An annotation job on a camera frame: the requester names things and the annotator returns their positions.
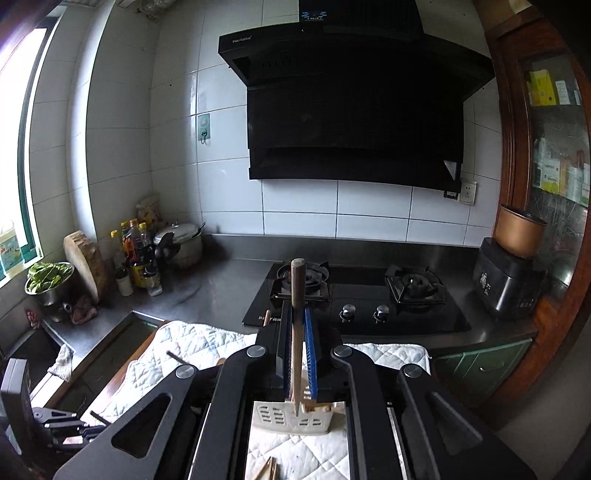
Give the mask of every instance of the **stove knob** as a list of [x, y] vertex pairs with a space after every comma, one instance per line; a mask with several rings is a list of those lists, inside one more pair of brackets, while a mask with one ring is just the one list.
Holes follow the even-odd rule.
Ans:
[[388, 313], [390, 313], [390, 309], [387, 305], [379, 305], [374, 313], [376, 323], [382, 323], [388, 320]]
[[355, 305], [348, 303], [340, 311], [339, 317], [343, 322], [352, 322], [355, 319]]

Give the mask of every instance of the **copper pot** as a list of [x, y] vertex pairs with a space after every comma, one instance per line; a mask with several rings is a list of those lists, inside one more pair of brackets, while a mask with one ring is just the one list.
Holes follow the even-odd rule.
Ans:
[[535, 257], [544, 239], [546, 222], [519, 208], [499, 206], [494, 234], [497, 243], [518, 257]]

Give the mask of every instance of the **black glass cooktop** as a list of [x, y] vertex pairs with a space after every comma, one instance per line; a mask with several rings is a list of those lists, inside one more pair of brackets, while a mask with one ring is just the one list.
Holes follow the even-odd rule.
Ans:
[[[242, 323], [260, 327], [265, 312], [271, 310], [271, 319], [281, 319], [282, 298], [288, 297], [288, 277], [283, 264], [274, 264], [262, 283]], [[401, 304], [400, 291], [396, 292], [394, 282], [396, 268], [341, 267], [321, 264], [318, 270], [328, 278], [317, 291], [306, 291], [307, 305], [312, 308], [312, 318], [318, 322], [330, 323], [341, 335], [349, 337], [427, 335], [430, 333], [461, 332], [470, 329], [466, 318], [444, 286], [436, 285], [438, 301], [433, 301], [433, 288], [425, 304], [413, 299], [411, 305]], [[428, 277], [433, 283], [439, 279], [427, 270], [419, 275], [409, 269], [411, 275], [402, 275], [410, 280], [408, 291], [426, 290], [417, 281]], [[309, 275], [316, 280], [318, 275]]]

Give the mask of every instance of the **gas stove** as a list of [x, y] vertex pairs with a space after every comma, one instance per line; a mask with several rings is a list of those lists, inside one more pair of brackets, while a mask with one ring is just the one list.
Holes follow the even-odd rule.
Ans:
[[[312, 318], [342, 336], [428, 335], [470, 329], [456, 302], [428, 268], [308, 264], [306, 305]], [[273, 264], [242, 323], [262, 326], [265, 312], [279, 321], [291, 298], [290, 265]]]

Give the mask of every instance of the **cabinet glass door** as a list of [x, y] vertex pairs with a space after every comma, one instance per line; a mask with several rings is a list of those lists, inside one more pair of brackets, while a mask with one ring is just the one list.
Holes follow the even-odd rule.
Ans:
[[548, 269], [550, 296], [560, 302], [573, 276], [587, 221], [589, 134], [568, 55], [521, 64], [528, 92], [532, 161], [527, 210], [548, 222], [537, 259]]

